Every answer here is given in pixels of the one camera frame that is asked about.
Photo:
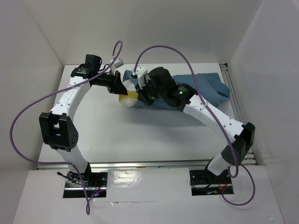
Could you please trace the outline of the cream yellow pillow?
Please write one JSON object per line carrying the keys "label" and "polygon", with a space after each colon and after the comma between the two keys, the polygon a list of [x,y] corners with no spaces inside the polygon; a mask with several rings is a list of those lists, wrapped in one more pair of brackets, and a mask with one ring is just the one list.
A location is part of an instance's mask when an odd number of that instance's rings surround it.
{"label": "cream yellow pillow", "polygon": [[119,103],[125,107],[133,107],[138,102],[138,93],[134,84],[130,80],[123,81],[126,94],[119,95]]}

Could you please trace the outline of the blue pillowcase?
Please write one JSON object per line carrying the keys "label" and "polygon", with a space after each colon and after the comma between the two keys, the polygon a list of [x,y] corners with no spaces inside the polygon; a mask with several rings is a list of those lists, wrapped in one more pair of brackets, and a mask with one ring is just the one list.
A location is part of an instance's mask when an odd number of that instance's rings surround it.
{"label": "blue pillowcase", "polygon": [[[130,80],[132,82],[133,79],[131,75],[132,71],[126,70],[121,77],[122,82],[126,80]],[[213,106],[218,107],[221,103],[229,100],[230,89],[221,82],[218,73],[198,73],[195,74],[195,78],[201,95]],[[133,108],[144,108],[149,110],[174,109],[173,107],[168,106],[164,101],[155,101],[151,106],[147,106],[139,100]]]}

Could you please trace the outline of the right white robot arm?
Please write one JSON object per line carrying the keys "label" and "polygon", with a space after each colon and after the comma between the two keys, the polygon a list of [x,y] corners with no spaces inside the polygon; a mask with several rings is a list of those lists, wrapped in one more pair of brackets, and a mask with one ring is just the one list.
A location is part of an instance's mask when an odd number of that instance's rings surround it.
{"label": "right white robot arm", "polygon": [[253,145],[256,129],[253,124],[243,124],[224,114],[190,85],[176,84],[169,71],[163,67],[152,71],[138,67],[132,76],[138,80],[138,99],[147,106],[163,101],[199,120],[227,141],[228,145],[205,168],[204,178],[207,182],[216,182],[230,166],[241,164]]}

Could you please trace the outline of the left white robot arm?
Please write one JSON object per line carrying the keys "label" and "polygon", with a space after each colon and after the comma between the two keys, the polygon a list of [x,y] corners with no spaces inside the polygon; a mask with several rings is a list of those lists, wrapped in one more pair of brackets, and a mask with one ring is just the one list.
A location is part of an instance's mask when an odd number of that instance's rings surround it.
{"label": "left white robot arm", "polygon": [[121,82],[121,74],[117,68],[124,62],[117,58],[109,72],[97,77],[100,71],[102,59],[95,55],[86,55],[85,63],[76,67],[69,81],[69,90],[65,91],[58,103],[48,112],[39,116],[43,141],[50,148],[60,154],[68,163],[70,173],[67,178],[76,181],[81,186],[87,186],[92,182],[92,171],[78,146],[79,133],[73,123],[76,110],[84,95],[92,85],[107,87],[113,94],[127,93]]}

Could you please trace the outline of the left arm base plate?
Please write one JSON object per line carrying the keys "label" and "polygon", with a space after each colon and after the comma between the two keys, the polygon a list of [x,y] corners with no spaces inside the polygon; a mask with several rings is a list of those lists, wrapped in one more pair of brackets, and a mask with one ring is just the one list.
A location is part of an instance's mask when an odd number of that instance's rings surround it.
{"label": "left arm base plate", "polygon": [[96,172],[90,173],[88,179],[83,178],[83,181],[80,180],[79,176],[68,172],[66,175],[62,175],[67,182],[74,184],[75,186],[84,185],[86,188],[96,188],[100,189],[107,186],[107,172]]}

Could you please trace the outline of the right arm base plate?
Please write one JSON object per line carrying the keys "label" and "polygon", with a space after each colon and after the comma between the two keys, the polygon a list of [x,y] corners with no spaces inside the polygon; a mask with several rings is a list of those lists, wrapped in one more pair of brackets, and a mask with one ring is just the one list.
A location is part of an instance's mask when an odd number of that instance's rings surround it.
{"label": "right arm base plate", "polygon": [[203,185],[204,187],[210,187],[215,184],[231,184],[231,178],[228,175],[228,170],[224,170],[220,175],[216,176],[207,169],[204,170],[190,170],[190,184]]}

